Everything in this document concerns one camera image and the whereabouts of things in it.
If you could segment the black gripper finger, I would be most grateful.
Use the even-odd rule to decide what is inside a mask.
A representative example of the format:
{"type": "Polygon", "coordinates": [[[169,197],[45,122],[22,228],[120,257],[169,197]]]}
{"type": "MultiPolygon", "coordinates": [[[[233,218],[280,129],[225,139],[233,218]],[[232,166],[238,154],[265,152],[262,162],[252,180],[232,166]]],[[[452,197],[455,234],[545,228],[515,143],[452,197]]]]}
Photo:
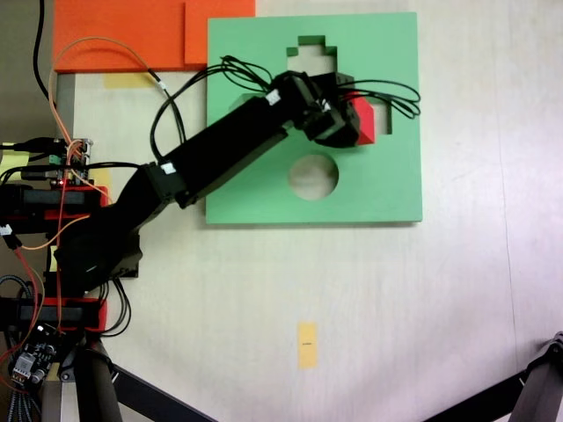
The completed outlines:
{"type": "Polygon", "coordinates": [[[354,97],[355,79],[347,74],[335,73],[335,92],[337,99],[351,99],[354,97]]]}
{"type": "Polygon", "coordinates": [[[330,133],[318,135],[313,141],[329,148],[348,149],[356,146],[359,136],[359,131],[354,127],[341,127],[330,133]]]}

